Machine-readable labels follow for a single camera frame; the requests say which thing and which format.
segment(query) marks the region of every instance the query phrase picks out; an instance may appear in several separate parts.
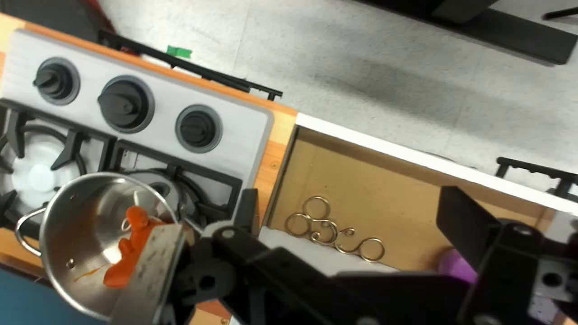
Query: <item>drawer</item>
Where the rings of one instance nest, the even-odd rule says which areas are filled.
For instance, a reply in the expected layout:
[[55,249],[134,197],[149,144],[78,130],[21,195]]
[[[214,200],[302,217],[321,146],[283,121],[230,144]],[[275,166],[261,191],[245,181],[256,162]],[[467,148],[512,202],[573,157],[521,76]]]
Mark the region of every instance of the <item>drawer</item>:
[[460,186],[492,215],[521,220],[543,231],[559,209],[577,211],[577,204],[554,195],[308,119],[295,132],[266,227],[288,233],[288,226],[293,226],[293,231],[302,231],[304,220],[299,224],[293,217],[288,224],[288,218],[306,209],[310,215],[324,217],[324,200],[304,206],[312,197],[324,197],[331,206],[328,218],[340,229],[355,229],[353,236],[340,236],[344,247],[357,247],[362,240],[377,236],[386,247],[380,264],[402,271],[431,271],[436,269],[442,253],[452,247],[436,226],[443,186]]

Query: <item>stainless steel pot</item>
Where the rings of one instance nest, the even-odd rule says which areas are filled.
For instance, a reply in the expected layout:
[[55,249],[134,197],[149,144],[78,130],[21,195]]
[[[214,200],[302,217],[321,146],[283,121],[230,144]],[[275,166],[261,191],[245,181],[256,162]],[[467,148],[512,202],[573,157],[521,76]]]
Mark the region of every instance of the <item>stainless steel pot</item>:
[[120,173],[89,173],[64,186],[50,202],[41,227],[41,249],[23,236],[23,226],[37,217],[19,220],[17,238],[42,256],[55,289],[78,311],[111,320],[122,291],[104,285],[109,265],[122,260],[118,242],[129,236],[125,211],[142,206],[151,215],[178,222],[165,199],[151,186]]

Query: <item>purple object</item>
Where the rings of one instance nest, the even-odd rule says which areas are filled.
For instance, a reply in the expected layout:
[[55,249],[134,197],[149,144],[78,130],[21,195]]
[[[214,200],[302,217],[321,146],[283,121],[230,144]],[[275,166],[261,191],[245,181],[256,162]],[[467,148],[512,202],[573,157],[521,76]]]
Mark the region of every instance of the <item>purple object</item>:
[[474,283],[476,269],[456,249],[449,251],[440,262],[440,273]]

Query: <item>stove knob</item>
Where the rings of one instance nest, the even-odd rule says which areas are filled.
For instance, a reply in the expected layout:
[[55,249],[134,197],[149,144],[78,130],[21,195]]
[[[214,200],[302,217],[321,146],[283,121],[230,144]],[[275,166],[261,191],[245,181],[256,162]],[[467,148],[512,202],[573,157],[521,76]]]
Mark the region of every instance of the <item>stove knob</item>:
[[147,90],[134,81],[116,81],[98,97],[107,123],[120,132],[136,132],[151,117]]
[[39,69],[35,87],[46,97],[66,99],[75,92],[75,78],[69,67],[51,63]]
[[189,146],[205,148],[214,143],[218,123],[210,114],[196,110],[181,119],[180,134]]

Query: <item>stovetop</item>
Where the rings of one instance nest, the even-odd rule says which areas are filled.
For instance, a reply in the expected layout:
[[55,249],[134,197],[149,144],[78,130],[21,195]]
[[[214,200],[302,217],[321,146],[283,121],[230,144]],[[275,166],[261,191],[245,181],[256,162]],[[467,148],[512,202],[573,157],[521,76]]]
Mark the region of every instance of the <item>stovetop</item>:
[[266,110],[32,31],[13,34],[0,97],[12,222],[93,171],[145,181],[198,229],[230,220],[274,125]]
[[[66,60],[77,67],[82,85],[73,103],[50,103],[33,87],[33,81],[39,79],[39,67],[48,60]],[[147,87],[147,96],[153,97],[153,119],[144,130],[122,134],[106,121],[98,97],[115,79],[134,79]],[[212,166],[212,170],[243,179],[245,184],[254,184],[256,181],[274,121],[266,110],[32,31],[17,31],[13,34],[3,87],[3,97],[201,166]],[[221,125],[223,132],[219,144],[210,152],[194,152],[183,146],[176,132],[176,123],[180,117],[183,119],[181,114],[196,108],[209,108],[212,116],[219,116],[218,125]]]

